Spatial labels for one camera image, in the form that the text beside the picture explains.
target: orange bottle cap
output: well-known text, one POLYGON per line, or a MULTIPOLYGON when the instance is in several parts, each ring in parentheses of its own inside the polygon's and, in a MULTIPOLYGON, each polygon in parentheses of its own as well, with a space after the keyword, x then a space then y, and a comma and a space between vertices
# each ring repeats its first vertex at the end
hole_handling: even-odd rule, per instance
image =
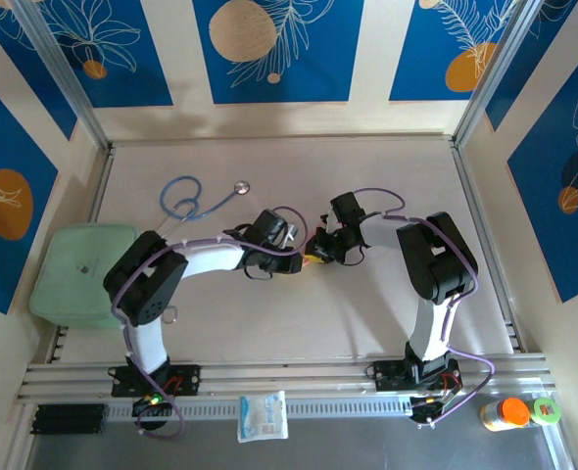
POLYGON ((526 426, 531 412, 521 399, 505 399, 501 405, 501 415, 507 423, 514 426, 526 426))

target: green container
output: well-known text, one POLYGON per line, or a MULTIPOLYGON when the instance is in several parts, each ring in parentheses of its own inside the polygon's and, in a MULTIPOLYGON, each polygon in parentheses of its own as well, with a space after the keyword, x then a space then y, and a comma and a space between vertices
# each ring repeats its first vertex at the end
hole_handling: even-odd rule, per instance
POLYGON ((531 419, 540 426, 552 426, 561 419, 561 409, 553 399, 532 399, 526 405, 531 419))
POLYGON ((30 297, 32 313, 60 326, 119 327, 102 282, 138 236, 127 225, 84 223, 59 230, 30 297))

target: small bottle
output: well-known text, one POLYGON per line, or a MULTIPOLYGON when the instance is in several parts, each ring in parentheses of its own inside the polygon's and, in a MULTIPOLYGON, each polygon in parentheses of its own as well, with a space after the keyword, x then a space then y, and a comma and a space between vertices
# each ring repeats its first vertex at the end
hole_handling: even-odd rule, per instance
POLYGON ((490 431, 522 428, 531 418, 528 406, 521 399, 502 399, 481 408, 481 420, 490 431))
POLYGON ((531 399, 526 402, 526 405, 531 413, 533 423, 538 426, 552 426, 561 419, 561 408, 553 399, 531 399))

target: ventilation grille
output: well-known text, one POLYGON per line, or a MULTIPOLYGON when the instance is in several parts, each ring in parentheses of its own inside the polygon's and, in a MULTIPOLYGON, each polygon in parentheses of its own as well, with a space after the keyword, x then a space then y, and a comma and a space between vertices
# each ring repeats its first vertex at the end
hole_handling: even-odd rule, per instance
MULTIPOLYGON (((239 404, 235 400, 195 400, 180 405, 188 421, 210 421, 237 419, 239 404)), ((109 404, 109 421, 132 421, 132 405, 109 404)), ((358 399, 289 399, 289 419, 310 418, 369 418, 377 416, 410 416, 410 400, 401 397, 377 397, 358 399)), ((166 410, 162 415, 143 418, 144 421, 176 420, 177 416, 166 410)))

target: white table surface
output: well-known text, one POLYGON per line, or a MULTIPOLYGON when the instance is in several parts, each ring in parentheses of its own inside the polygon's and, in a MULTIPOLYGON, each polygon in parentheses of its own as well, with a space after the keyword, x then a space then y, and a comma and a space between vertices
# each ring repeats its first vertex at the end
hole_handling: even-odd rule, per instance
MULTIPOLYGON (((480 290, 459 307, 451 344, 474 353, 512 353, 445 139, 324 137, 120 147, 99 221, 157 229, 166 220, 161 190, 183 174, 203 182, 202 210, 238 180, 247 180, 252 190, 205 219, 181 225, 169 237, 173 241, 214 237, 280 205, 301 211, 314 230, 332 198, 365 186, 401 193, 407 215, 448 212, 480 269, 480 290)), ((176 184, 168 203, 193 195, 188 184, 176 184)), ((382 194, 360 194, 359 200, 367 212, 397 205, 382 194)), ((356 267, 311 263, 298 275, 276 275, 268 282, 248 280, 242 272, 195 276, 180 283, 171 303, 179 310, 178 321, 164 326, 172 360, 314 360, 402 355, 417 296, 401 253, 372 248, 356 267)), ((61 361, 121 362, 123 354, 120 330, 72 328, 61 361)))

